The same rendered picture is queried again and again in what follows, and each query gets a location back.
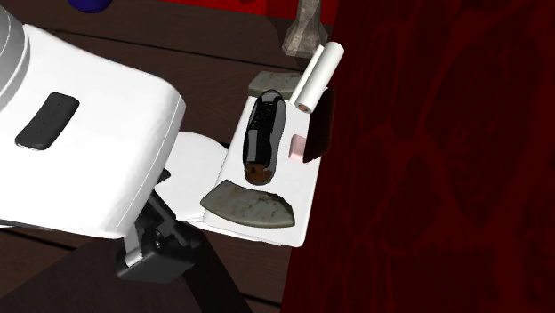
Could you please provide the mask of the dark robot stand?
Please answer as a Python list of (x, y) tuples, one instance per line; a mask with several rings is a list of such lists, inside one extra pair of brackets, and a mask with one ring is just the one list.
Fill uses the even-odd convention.
[(0, 231), (0, 313), (253, 313), (233, 281), (191, 290), (115, 274), (120, 244), (93, 240), (74, 252)]

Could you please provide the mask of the grey stone wedge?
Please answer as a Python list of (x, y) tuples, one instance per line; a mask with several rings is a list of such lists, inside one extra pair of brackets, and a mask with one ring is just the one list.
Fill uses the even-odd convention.
[(295, 225), (293, 207), (284, 198), (247, 189), (225, 180), (205, 195), (200, 204), (210, 213), (247, 227), (280, 229)]

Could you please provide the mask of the black glossy shoe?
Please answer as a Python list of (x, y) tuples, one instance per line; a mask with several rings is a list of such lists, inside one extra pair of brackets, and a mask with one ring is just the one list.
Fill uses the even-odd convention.
[(278, 160), (279, 142), (286, 122), (286, 104), (280, 92), (270, 89), (254, 103), (243, 144), (246, 180), (262, 186), (273, 178)]

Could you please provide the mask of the pink soap bar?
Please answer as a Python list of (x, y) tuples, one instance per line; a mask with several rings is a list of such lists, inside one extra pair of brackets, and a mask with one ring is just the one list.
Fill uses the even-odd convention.
[(306, 139), (301, 135), (294, 134), (290, 141), (288, 157), (299, 163), (303, 163)]

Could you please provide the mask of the dark red box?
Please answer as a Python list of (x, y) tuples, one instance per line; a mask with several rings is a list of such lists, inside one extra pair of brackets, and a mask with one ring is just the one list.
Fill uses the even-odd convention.
[(331, 147), (334, 126), (336, 88), (327, 88), (314, 111), (310, 115), (310, 123), (303, 151), (303, 163), (322, 157)]

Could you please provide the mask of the grey stone block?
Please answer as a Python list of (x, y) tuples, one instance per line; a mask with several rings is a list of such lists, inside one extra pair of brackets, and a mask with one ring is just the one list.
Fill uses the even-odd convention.
[(259, 97), (264, 92), (273, 89), (288, 100), (301, 79), (300, 73), (279, 73), (261, 71), (248, 85), (247, 95)]

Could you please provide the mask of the white paper roll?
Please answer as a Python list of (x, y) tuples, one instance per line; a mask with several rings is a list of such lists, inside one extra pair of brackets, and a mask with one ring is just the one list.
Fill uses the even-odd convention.
[(312, 114), (343, 54), (344, 48), (336, 42), (319, 45), (302, 73), (289, 103), (305, 114)]

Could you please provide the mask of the blue ball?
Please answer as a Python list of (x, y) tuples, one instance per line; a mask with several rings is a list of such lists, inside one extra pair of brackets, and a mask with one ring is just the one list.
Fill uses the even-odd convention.
[(74, 9), (84, 13), (99, 13), (106, 10), (113, 0), (67, 0)]

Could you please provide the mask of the grey stone pedestal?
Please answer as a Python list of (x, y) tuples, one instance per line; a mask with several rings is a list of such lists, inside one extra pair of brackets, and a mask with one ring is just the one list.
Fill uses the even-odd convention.
[(310, 59), (326, 43), (327, 33), (320, 20), (321, 5), (322, 0), (299, 0), (295, 20), (282, 43), (285, 55)]

